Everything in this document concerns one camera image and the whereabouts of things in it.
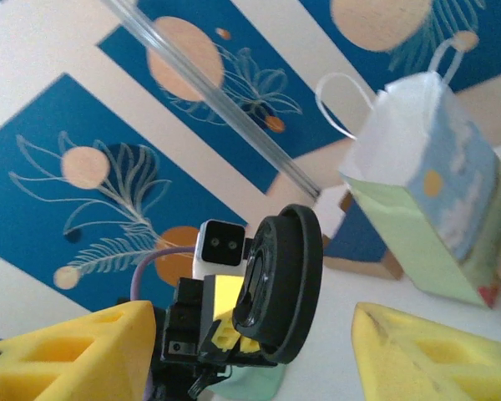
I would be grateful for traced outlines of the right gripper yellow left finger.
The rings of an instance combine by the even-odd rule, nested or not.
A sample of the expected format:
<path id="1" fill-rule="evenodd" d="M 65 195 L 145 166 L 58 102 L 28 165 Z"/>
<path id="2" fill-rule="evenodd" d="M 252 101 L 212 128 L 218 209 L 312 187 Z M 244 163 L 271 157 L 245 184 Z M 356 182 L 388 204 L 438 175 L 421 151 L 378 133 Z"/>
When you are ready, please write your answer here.
<path id="1" fill-rule="evenodd" d="M 141 400 L 154 350 L 148 301 L 0 341 L 0 400 Z"/>

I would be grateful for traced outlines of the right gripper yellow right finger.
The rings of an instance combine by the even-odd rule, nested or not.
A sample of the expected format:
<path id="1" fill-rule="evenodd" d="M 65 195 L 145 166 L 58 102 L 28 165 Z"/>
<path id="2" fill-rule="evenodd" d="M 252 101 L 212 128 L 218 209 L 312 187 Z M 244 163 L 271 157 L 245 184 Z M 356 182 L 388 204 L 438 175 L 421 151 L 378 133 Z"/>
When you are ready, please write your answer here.
<path id="1" fill-rule="evenodd" d="M 359 302 L 352 347 L 367 400 L 501 400 L 501 342 Z"/>

